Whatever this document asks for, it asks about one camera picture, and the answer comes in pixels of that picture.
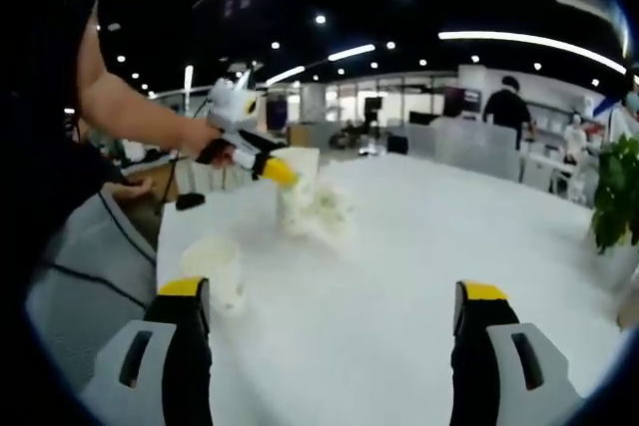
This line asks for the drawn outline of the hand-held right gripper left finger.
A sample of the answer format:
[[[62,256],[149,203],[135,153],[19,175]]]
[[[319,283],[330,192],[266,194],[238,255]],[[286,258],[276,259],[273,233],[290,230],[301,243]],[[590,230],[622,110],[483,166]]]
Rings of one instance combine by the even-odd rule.
[[[165,284],[97,353],[84,405],[103,425],[211,425],[209,333],[208,280]]]

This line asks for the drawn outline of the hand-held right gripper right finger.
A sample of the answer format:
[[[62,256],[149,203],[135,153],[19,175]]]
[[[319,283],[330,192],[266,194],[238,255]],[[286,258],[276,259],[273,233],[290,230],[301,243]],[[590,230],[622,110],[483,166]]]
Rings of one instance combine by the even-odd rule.
[[[568,361],[498,287],[455,285],[453,425],[562,425],[582,403]]]

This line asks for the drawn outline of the person's left hand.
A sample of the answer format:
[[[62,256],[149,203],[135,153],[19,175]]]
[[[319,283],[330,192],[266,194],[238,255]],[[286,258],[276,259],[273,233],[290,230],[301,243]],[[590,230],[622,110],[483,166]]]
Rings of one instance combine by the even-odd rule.
[[[195,162],[201,165],[224,168],[233,162],[235,149],[235,146],[224,138],[216,138],[202,149]]]

